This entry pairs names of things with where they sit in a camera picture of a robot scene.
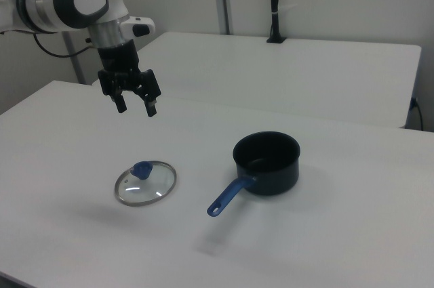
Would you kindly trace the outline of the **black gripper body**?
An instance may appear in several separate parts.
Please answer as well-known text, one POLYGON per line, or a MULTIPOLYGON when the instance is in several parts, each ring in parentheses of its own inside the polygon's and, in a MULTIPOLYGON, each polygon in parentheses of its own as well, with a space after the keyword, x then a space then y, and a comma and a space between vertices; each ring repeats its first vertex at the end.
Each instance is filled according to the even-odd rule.
POLYGON ((132 91, 139 87, 139 57, 133 40, 115 47, 98 48, 102 70, 98 72, 103 91, 114 88, 132 91))

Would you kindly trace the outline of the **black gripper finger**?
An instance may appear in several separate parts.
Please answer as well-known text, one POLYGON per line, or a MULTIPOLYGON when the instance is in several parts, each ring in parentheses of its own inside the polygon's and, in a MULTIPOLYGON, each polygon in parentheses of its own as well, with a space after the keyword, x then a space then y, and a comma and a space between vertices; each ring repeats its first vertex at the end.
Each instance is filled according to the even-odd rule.
POLYGON ((98 72, 98 79, 100 82, 102 93, 105 96, 109 96, 115 103, 119 113, 123 113, 127 110, 125 100, 122 96, 122 88, 118 84, 118 80, 114 73, 110 73, 106 70, 100 70, 98 72))
POLYGON ((161 95, 161 90, 153 70, 148 69, 140 73, 135 93, 144 101, 147 115, 149 117, 156 115, 155 104, 157 97, 161 95))

